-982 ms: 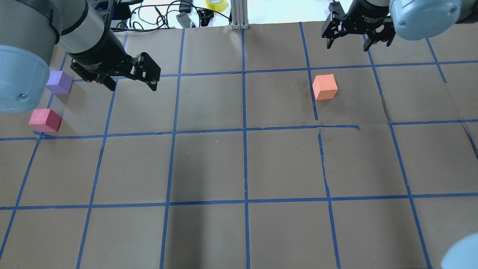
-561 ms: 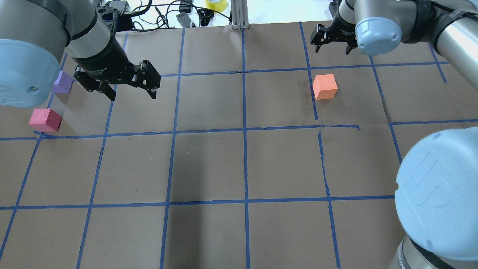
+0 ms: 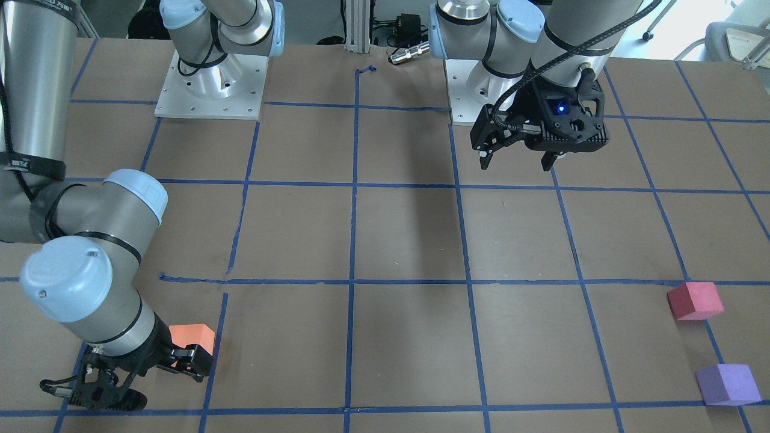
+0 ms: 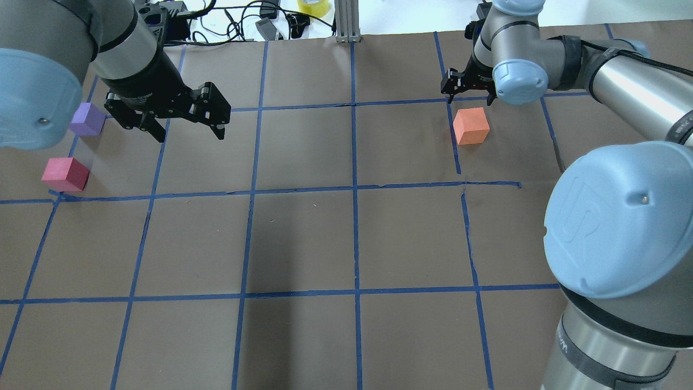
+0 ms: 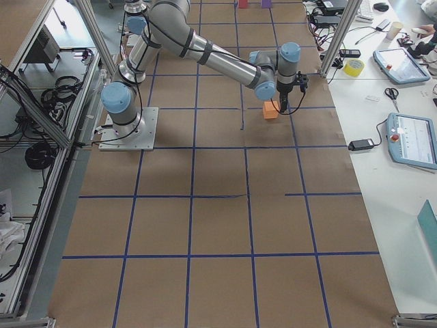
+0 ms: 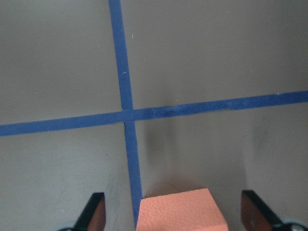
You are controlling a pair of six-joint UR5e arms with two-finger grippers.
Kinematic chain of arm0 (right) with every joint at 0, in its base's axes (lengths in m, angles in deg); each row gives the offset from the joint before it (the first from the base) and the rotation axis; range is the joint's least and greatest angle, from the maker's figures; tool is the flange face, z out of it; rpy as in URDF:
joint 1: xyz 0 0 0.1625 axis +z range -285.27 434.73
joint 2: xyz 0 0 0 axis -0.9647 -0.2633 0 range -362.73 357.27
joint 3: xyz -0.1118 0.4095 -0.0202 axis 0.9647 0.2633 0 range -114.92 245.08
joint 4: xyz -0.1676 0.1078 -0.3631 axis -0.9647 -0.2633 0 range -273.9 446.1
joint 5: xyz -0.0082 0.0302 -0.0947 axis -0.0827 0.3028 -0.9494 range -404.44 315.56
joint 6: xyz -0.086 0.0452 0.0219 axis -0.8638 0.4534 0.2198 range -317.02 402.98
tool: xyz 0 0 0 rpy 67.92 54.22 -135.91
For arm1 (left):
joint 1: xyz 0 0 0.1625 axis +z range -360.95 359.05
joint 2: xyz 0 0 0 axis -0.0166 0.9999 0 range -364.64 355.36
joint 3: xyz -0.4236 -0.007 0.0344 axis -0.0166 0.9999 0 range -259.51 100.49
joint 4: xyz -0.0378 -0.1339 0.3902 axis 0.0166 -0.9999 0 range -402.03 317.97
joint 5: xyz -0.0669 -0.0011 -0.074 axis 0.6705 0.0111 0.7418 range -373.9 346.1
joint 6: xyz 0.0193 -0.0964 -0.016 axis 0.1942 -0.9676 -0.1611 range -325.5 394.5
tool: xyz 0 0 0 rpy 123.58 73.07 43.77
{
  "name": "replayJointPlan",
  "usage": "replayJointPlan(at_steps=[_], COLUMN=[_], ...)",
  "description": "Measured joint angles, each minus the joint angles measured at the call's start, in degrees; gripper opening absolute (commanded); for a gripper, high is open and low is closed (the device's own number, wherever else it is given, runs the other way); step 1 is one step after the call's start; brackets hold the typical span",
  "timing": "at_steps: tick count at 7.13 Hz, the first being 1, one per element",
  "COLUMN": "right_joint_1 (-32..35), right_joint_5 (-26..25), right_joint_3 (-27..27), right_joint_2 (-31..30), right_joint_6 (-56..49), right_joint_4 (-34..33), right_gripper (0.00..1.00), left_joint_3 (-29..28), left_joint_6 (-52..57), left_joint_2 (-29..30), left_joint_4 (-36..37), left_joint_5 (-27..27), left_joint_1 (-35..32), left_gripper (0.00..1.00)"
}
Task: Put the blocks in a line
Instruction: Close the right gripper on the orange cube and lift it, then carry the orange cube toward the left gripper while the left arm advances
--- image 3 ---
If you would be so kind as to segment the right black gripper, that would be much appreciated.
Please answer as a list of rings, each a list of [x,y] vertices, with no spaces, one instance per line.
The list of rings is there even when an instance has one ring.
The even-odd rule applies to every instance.
[[[152,368],[202,382],[214,365],[214,356],[198,343],[184,348],[175,345],[170,329],[156,313],[142,313],[119,336],[107,342],[88,342],[88,347],[66,401],[93,411],[143,410],[147,397],[131,386],[137,376],[146,376]]]

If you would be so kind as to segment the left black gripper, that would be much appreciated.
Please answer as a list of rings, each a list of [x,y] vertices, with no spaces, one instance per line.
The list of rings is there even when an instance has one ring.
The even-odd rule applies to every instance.
[[[604,121],[605,94],[594,78],[582,78],[575,87],[556,85],[536,78],[518,90],[511,107],[514,117],[538,126],[523,142],[529,150],[544,152],[541,167],[552,170],[560,153],[588,153],[609,142]],[[486,170],[493,154],[518,138],[518,129],[496,123],[492,104],[479,110],[470,131],[471,148],[479,155],[479,167]]]

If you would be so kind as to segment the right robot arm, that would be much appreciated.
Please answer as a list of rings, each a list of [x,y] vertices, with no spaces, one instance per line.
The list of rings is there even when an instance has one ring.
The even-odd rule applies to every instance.
[[[132,169],[96,188],[65,179],[78,20],[78,1],[2,2],[2,240],[41,244],[22,290],[86,344],[74,375],[42,380],[42,391],[88,410],[138,411],[147,399],[131,389],[136,376],[157,367],[201,382],[214,357],[173,343],[132,287],[162,222],[163,185]]]

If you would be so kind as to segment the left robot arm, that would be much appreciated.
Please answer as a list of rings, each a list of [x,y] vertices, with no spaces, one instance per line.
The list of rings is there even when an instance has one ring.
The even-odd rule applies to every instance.
[[[609,142],[599,72],[625,30],[658,1],[435,1],[433,57],[478,63],[491,80],[470,132],[479,166],[514,143],[549,171],[568,153]]]

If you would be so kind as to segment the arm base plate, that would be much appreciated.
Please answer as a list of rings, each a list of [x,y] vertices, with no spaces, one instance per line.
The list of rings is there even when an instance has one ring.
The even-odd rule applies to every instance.
[[[222,63],[184,76],[191,68],[171,58],[154,115],[198,120],[258,120],[269,58],[229,55]]]
[[[454,126],[472,126],[485,104],[495,104],[523,77],[504,78],[489,72],[482,60],[459,58],[446,58],[445,72]]]

